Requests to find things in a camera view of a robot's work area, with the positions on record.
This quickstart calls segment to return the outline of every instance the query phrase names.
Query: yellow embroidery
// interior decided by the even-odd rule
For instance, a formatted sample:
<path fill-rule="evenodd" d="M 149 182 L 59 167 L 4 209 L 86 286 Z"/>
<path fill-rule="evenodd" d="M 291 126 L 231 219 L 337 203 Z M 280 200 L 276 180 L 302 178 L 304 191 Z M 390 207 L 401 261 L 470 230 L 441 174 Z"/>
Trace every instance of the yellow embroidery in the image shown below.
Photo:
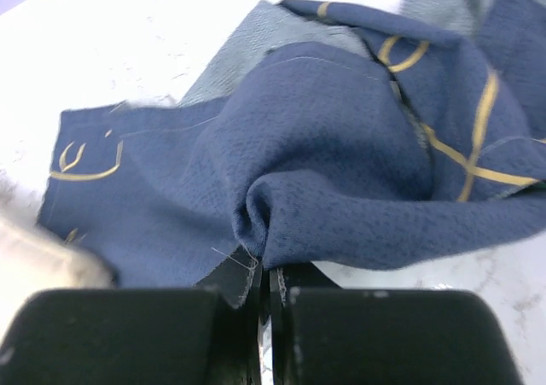
<path fill-rule="evenodd" d="M 70 148 L 70 146 L 72 144 L 73 143 L 70 143 L 70 145 L 68 145 L 68 147 L 65 149 L 65 152 L 67 152 L 67 150 Z M 90 173 L 90 174 L 64 173 L 62 171 L 62 166 L 60 165 L 61 172 L 52 171 L 50 173 L 50 176 L 52 178 L 57 178 L 59 180 L 66 180 L 67 182 L 89 182 L 89 181 L 92 181 L 92 180 L 99 180 L 101 178 L 107 178 L 108 176 L 114 174 L 119 169 L 119 167 L 121 166 L 121 154 L 122 154 L 122 152 L 123 152 L 123 141 L 118 143 L 118 147 L 117 147 L 117 151 L 116 151 L 115 165 L 113 167 L 109 168 L 108 170 L 104 171 L 104 172 Z M 81 159 L 81 154 L 79 155 L 79 158 L 76 157 L 77 161 L 75 160 L 75 163 L 73 162 L 70 165 L 65 166 L 65 171 L 68 170 L 68 168 L 72 168 L 72 167 L 76 166 L 76 164 L 78 164 L 78 162 L 79 162 L 79 159 Z"/>
<path fill-rule="evenodd" d="M 527 178 L 525 176 L 515 176 L 513 174 L 495 172 L 494 170 L 484 169 L 482 167 L 470 166 L 467 159 L 459 152 L 451 148 L 445 143 L 440 142 L 434 133 L 434 129 L 427 125 L 423 125 L 425 132 L 428 135 L 431 146 L 436 150 L 448 155 L 452 160 L 461 166 L 465 167 L 470 173 L 478 178 L 485 178 L 498 183 L 512 184 L 514 186 L 526 187 L 531 184 L 539 183 L 537 178 Z"/>
<path fill-rule="evenodd" d="M 72 163 L 67 164 L 67 153 L 68 150 L 73 146 L 73 144 L 74 142 L 70 143 L 61 153 L 61 157 L 59 158 L 59 168 L 61 169 L 61 172 L 72 169 L 82 159 L 82 154 L 85 150 L 85 143 L 79 147 L 78 153 L 76 154 L 76 159 L 74 159 Z"/>
<path fill-rule="evenodd" d="M 328 11 L 328 6 L 330 5 L 331 3 L 321 3 L 319 6 L 318 6 L 318 9 L 317 9 L 317 15 L 319 16 L 319 18 L 326 18 L 326 12 Z"/>
<path fill-rule="evenodd" d="M 377 55 L 379 60 L 383 62 L 392 73 L 402 72 L 410 67 L 413 67 L 423 57 L 423 55 L 425 55 L 429 45 L 429 42 L 421 41 L 415 52 L 411 54 L 408 59 L 396 65 L 391 65 L 389 55 L 391 54 L 392 47 L 399 39 L 399 36 L 392 36 L 388 38 L 381 46 L 379 54 Z"/>
<path fill-rule="evenodd" d="M 485 133 L 487 132 L 487 122 L 491 115 L 491 110 L 495 105 L 498 93 L 498 77 L 494 71 L 489 72 L 489 77 L 485 83 L 484 91 L 479 99 L 478 107 L 476 108 L 476 117 L 474 120 L 474 129 L 472 132 L 472 153 L 468 158 L 467 178 L 462 187 L 458 201 L 467 201 L 472 191 L 474 182 L 474 168 L 478 163 L 479 153 L 484 144 Z"/>
<path fill-rule="evenodd" d="M 68 244 L 69 242 L 73 242 L 77 234 L 78 234 L 78 229 L 74 229 L 70 233 L 68 233 L 68 236 L 65 239 L 65 244 Z"/>

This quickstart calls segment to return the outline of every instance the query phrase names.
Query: beige object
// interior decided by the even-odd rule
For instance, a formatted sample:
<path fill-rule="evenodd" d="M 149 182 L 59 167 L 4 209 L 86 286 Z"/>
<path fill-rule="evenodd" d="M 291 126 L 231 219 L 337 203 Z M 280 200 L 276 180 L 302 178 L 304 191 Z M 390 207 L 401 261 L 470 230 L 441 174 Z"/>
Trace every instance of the beige object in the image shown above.
<path fill-rule="evenodd" d="M 37 292 L 111 286 L 111 271 L 92 254 L 0 213 L 0 344 L 15 314 Z"/>

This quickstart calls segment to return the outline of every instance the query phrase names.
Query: speckled surface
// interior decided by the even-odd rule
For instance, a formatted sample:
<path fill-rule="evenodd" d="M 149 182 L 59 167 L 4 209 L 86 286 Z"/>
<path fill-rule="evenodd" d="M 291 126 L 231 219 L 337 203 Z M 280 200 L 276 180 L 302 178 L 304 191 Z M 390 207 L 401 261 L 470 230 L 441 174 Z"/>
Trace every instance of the speckled surface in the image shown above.
<path fill-rule="evenodd" d="M 176 103 L 257 1 L 28 0 L 0 16 L 0 207 L 28 224 L 34 221 L 61 110 L 124 99 Z M 390 11 L 396 11 L 399 2 L 329 1 Z M 479 293 L 500 318 L 526 383 L 542 385 L 546 381 L 545 248 L 546 234 L 542 234 L 399 271 L 320 266 L 348 287 L 457 288 Z M 270 359 L 266 331 L 266 385 L 272 383 Z"/>

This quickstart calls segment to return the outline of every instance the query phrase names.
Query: garment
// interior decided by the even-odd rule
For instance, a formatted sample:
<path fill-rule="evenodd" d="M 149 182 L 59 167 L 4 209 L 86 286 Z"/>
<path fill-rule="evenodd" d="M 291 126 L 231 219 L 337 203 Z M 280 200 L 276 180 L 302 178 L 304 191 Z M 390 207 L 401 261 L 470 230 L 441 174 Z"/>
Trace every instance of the garment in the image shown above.
<path fill-rule="evenodd" d="M 78 229 L 125 287 L 190 285 L 239 244 L 266 268 L 385 270 L 546 227 L 543 6 L 494 0 L 473 42 L 282 7 L 305 39 L 228 41 L 179 108 L 63 113 L 39 223 Z"/>

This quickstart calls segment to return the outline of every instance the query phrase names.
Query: navy blue fabric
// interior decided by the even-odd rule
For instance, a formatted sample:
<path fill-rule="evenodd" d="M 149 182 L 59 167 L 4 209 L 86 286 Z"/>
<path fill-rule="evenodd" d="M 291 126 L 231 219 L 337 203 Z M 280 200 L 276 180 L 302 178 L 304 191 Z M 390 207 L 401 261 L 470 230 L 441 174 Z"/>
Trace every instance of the navy blue fabric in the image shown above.
<path fill-rule="evenodd" d="M 546 228 L 543 7 L 498 0 L 473 44 L 357 5 L 283 5 L 353 26 L 380 59 L 390 40 L 389 62 L 289 44 L 227 98 L 65 112 L 40 224 L 78 229 L 126 287 L 195 283 L 238 243 L 266 268 L 385 270 Z"/>

